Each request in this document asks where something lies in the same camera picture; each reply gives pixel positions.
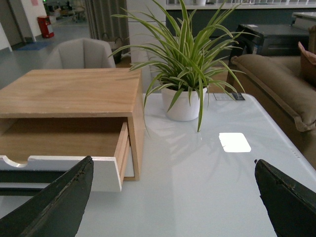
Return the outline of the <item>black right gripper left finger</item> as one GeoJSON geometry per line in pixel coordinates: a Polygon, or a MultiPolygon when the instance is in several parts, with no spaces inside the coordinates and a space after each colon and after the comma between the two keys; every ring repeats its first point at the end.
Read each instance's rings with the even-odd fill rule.
{"type": "Polygon", "coordinates": [[[74,237],[90,196],[92,157],[71,169],[0,220],[2,237],[74,237]]]}

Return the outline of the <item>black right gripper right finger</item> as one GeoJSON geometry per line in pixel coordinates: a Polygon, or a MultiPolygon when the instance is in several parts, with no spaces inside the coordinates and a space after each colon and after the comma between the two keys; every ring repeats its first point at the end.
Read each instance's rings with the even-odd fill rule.
{"type": "Polygon", "coordinates": [[[255,165],[260,198],[278,237],[316,235],[316,193],[263,159],[255,165]]]}

